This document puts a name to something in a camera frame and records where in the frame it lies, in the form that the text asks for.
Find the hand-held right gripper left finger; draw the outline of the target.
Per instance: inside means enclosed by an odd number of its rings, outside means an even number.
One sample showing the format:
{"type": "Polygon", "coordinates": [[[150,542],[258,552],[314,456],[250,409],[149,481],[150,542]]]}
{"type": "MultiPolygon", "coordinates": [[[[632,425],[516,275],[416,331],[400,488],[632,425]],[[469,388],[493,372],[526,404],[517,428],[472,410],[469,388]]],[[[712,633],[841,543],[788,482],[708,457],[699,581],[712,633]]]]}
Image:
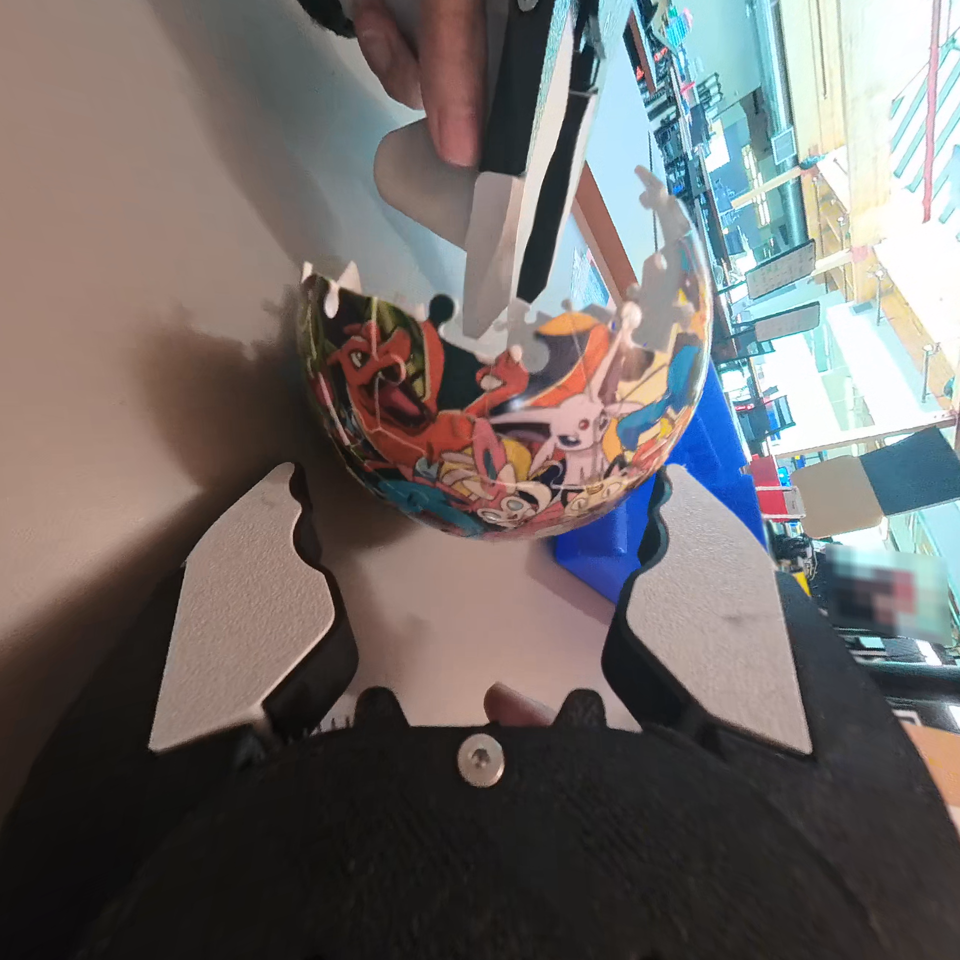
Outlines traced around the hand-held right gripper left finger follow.
{"type": "Polygon", "coordinates": [[[359,653],[322,563],[306,472],[283,462],[202,535],[183,566],[149,748],[241,730],[313,734],[354,680],[359,653]]]}

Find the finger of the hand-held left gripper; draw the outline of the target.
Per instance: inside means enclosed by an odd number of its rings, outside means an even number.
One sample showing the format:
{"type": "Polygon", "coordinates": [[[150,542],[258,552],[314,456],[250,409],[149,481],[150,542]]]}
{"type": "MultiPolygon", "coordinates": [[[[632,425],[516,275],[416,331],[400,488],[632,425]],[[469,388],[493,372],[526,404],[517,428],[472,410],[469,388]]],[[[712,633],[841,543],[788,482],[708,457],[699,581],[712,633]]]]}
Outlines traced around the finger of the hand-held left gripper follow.
{"type": "Polygon", "coordinates": [[[600,7],[598,1],[577,3],[564,112],[538,193],[517,282],[516,295],[528,305],[543,293],[549,281],[584,164],[606,58],[600,7]]]}
{"type": "Polygon", "coordinates": [[[465,236],[462,329],[479,340],[508,308],[515,272],[526,178],[495,172],[478,175],[465,236]]]}

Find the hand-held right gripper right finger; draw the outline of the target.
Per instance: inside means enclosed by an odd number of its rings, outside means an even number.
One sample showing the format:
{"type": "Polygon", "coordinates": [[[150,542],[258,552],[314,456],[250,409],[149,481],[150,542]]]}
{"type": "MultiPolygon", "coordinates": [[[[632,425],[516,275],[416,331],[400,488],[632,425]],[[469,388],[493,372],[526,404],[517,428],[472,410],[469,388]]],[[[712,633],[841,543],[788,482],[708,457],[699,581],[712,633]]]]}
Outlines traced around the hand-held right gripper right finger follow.
{"type": "Polygon", "coordinates": [[[747,535],[736,570],[666,558],[625,582],[602,652],[612,692],[641,730],[723,730],[796,757],[810,725],[774,567],[747,535]]]}

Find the colourful cartoon puzzle ball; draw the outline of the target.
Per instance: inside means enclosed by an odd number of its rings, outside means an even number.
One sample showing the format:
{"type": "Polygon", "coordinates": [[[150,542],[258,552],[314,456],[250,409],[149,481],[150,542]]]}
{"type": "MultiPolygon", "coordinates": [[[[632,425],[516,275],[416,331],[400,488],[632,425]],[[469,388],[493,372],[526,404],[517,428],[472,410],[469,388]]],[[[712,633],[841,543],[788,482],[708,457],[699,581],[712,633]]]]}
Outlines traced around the colourful cartoon puzzle ball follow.
{"type": "Polygon", "coordinates": [[[302,265],[296,342],[311,411],[347,472],[460,538],[552,537],[613,510],[666,463],[706,384],[709,266],[683,204],[635,170],[661,244],[618,307],[533,323],[498,353],[447,334],[454,301],[411,310],[302,265]]]}

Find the person's left hand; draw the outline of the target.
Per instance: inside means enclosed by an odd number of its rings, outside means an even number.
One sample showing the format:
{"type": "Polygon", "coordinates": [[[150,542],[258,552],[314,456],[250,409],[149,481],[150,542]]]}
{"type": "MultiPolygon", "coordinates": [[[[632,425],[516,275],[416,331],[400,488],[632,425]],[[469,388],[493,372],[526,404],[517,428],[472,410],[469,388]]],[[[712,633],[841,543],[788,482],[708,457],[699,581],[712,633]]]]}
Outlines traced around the person's left hand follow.
{"type": "Polygon", "coordinates": [[[364,61],[382,89],[424,112],[439,159],[476,167],[486,111],[484,3],[421,2],[413,41],[384,2],[356,2],[351,19],[364,61]]]}

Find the wooden framed board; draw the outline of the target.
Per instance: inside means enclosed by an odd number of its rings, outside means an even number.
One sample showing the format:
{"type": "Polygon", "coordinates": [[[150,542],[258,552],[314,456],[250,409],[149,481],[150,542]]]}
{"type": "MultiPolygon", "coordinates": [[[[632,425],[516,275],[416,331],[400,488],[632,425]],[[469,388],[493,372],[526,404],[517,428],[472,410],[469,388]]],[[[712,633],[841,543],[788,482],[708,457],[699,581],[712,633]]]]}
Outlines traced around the wooden framed board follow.
{"type": "Polygon", "coordinates": [[[571,213],[606,284],[610,300],[621,306],[638,278],[587,162],[582,165],[571,213]]]}

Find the blue plastic bin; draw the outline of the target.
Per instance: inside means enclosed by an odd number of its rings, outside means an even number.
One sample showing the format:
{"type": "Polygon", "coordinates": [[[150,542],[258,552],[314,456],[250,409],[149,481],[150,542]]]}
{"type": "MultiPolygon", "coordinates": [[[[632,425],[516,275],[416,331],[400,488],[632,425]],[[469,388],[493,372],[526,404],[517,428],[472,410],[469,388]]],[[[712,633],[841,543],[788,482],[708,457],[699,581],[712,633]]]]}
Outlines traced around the blue plastic bin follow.
{"type": "Polygon", "coordinates": [[[649,562],[736,570],[747,536],[767,538],[735,415],[713,366],[702,398],[665,468],[599,520],[555,540],[554,558],[595,592],[616,602],[649,562]]]}

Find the red box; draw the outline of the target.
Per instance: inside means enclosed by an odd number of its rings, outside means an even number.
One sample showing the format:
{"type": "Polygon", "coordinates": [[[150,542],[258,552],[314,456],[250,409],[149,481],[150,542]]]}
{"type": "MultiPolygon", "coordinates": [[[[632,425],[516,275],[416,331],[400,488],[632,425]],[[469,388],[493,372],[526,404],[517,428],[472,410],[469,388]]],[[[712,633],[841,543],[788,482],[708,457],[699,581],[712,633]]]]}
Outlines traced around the red box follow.
{"type": "Polygon", "coordinates": [[[747,471],[762,518],[774,522],[788,522],[805,515],[798,488],[782,480],[774,457],[753,455],[747,471]]]}

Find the brown cardboard box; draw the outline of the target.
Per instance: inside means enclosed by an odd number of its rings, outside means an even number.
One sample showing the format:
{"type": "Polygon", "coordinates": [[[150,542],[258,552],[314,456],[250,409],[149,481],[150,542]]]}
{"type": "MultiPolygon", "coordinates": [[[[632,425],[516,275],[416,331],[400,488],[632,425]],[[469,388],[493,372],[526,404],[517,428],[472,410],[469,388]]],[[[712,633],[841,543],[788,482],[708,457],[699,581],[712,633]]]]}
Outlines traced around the brown cardboard box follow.
{"type": "Polygon", "coordinates": [[[811,462],[793,471],[804,516],[801,525],[813,540],[873,529],[884,512],[860,457],[844,455],[811,462]]]}

